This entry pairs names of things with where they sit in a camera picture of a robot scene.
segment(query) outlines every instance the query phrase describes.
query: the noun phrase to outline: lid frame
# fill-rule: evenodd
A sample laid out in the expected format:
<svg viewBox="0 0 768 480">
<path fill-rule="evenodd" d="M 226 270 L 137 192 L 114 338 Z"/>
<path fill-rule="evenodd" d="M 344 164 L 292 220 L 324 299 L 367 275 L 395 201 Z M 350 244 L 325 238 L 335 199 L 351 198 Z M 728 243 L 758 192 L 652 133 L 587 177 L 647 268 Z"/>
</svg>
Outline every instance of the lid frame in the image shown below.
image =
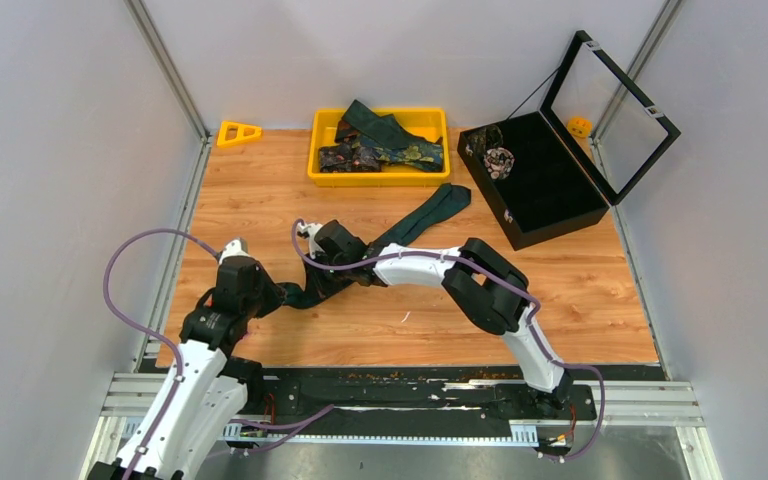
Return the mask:
<svg viewBox="0 0 768 480">
<path fill-rule="evenodd" d="M 643 162 L 643 165 L 640 166 L 640 168 L 634 173 L 634 175 L 632 175 L 629 181 L 620 189 L 619 192 L 615 191 L 614 188 L 611 187 L 610 182 L 608 182 L 608 180 L 602 175 L 599 169 L 596 168 L 596 165 L 590 160 L 590 158 L 581 148 L 581 145 L 575 140 L 575 138 L 573 138 L 572 134 L 567 131 L 564 123 L 552 110 L 552 104 L 555 102 L 555 99 L 558 96 L 561 85 L 563 85 L 564 80 L 566 80 L 567 74 L 569 74 L 573 61 L 578 55 L 581 46 L 585 44 L 587 45 L 586 48 L 593 52 L 594 55 L 596 55 L 596 58 L 598 58 L 605 65 L 605 67 L 607 67 L 608 70 L 614 74 L 617 80 L 620 81 L 620 83 L 628 90 L 628 92 L 634 95 L 634 98 L 640 102 L 642 108 L 646 110 L 647 114 L 654 118 L 667 133 L 666 138 L 664 138 L 658 147 L 655 148 L 652 154 L 649 155 L 649 158 Z M 628 195 L 631 189 L 637 185 L 637 182 L 643 178 L 643 175 L 645 175 L 646 172 L 648 172 L 649 169 L 655 165 L 655 162 L 658 161 L 658 159 L 661 157 L 661 155 L 664 154 L 667 148 L 669 148 L 670 145 L 672 145 L 672 143 L 676 140 L 676 138 L 681 135 L 681 131 L 676 128 L 670 119 L 667 118 L 667 116 L 664 115 L 663 112 L 655 106 L 655 103 L 650 100 L 645 93 L 643 93 L 643 90 L 641 90 L 640 87 L 638 87 L 637 84 L 634 83 L 631 78 L 629 78 L 629 76 L 613 61 L 613 59 L 611 59 L 611 57 L 609 57 L 608 54 L 602 50 L 598 42 L 594 42 L 590 35 L 588 35 L 584 30 L 575 32 L 569 49 L 567 49 L 567 52 L 561 61 L 560 67 L 558 67 L 558 73 L 555 75 L 555 79 L 549 86 L 549 90 L 546 92 L 546 96 L 543 98 L 543 103 L 540 104 L 540 113 L 543 115 L 543 118 L 546 119 L 555 133 L 558 134 L 564 145 L 566 145 L 569 151 L 572 152 L 576 162 L 582 169 L 584 169 L 584 171 L 590 177 L 590 180 L 595 184 L 596 188 L 602 193 L 602 195 L 611 205 L 619 204 L 626 197 L 626 195 Z"/>
</svg>

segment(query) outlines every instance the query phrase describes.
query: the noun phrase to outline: gray floor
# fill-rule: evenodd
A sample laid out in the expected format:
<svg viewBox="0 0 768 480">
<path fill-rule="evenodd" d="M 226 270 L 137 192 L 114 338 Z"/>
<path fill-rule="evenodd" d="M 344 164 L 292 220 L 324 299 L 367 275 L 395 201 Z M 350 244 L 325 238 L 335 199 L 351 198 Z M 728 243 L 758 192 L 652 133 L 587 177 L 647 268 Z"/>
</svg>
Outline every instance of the gray floor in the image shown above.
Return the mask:
<svg viewBox="0 0 768 480">
<path fill-rule="evenodd" d="M 592 429 L 576 431 L 579 445 Z M 216 445 L 216 451 L 224 447 Z M 205 461 L 198 480 L 689 479 L 675 429 L 609 427 L 578 460 L 556 465 L 530 449 L 288 443 Z"/>
</svg>

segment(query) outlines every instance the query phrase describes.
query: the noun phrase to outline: yellow plastic container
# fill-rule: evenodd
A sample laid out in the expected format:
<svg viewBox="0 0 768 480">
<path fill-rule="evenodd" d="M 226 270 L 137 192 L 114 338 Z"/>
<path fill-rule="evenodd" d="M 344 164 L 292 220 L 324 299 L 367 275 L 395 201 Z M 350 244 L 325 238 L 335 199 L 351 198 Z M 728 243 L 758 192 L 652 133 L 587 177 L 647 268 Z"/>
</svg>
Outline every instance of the yellow plastic container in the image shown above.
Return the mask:
<svg viewBox="0 0 768 480">
<path fill-rule="evenodd" d="M 374 108 L 379 115 L 392 113 L 408 132 L 436 142 L 443 137 L 443 171 L 421 172 L 407 165 L 384 166 L 378 173 L 322 173 L 319 171 L 319 147 L 336 145 L 337 123 L 345 110 L 317 110 L 313 117 L 313 132 L 310 138 L 310 156 L 307 175 L 320 187 L 426 187 L 438 186 L 449 179 L 452 166 L 449 161 L 449 137 L 446 133 L 446 114 L 441 108 Z"/>
</svg>

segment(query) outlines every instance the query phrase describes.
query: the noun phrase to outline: open box lid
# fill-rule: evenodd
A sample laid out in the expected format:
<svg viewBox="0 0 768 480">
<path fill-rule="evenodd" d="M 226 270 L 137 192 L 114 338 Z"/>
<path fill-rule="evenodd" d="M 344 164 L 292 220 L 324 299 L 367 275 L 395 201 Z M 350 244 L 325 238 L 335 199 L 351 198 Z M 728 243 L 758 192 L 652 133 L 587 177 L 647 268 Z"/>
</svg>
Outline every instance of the open box lid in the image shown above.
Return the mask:
<svg viewBox="0 0 768 480">
<path fill-rule="evenodd" d="M 611 205 L 628 195 L 681 134 L 584 30 L 575 33 L 540 112 Z M 567 130 L 564 122 L 573 117 L 592 122 L 587 141 Z"/>
</svg>

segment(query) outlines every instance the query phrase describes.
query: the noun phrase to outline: wooden tabletop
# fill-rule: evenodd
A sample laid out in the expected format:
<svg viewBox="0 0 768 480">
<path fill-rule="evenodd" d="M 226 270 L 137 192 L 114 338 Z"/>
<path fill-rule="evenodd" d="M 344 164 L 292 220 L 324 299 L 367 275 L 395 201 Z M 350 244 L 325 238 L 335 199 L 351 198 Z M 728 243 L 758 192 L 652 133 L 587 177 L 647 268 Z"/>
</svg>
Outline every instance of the wooden tabletop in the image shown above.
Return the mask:
<svg viewBox="0 0 768 480">
<path fill-rule="evenodd" d="M 444 248 L 479 237 L 529 278 L 543 302 L 540 323 L 568 362 L 657 362 L 649 327 L 610 215 L 593 227 L 514 252 L 458 157 L 449 132 L 451 183 L 472 190 L 472 204 L 429 228 L 415 247 Z M 304 284 L 290 230 L 296 218 L 337 219 L 371 241 L 421 205 L 434 188 L 319 188 L 305 170 L 310 131 L 265 131 L 249 145 L 213 149 L 191 232 L 221 249 L 246 239 L 276 282 Z M 216 262 L 189 245 L 178 277 L 166 335 L 178 340 L 181 322 L 213 285 Z M 265 365 L 511 364 L 501 338 L 472 325 L 442 289 L 352 285 L 309 310 L 282 307 L 252 320 L 234 354 Z M 171 352 L 161 350 L 159 365 Z"/>
</svg>

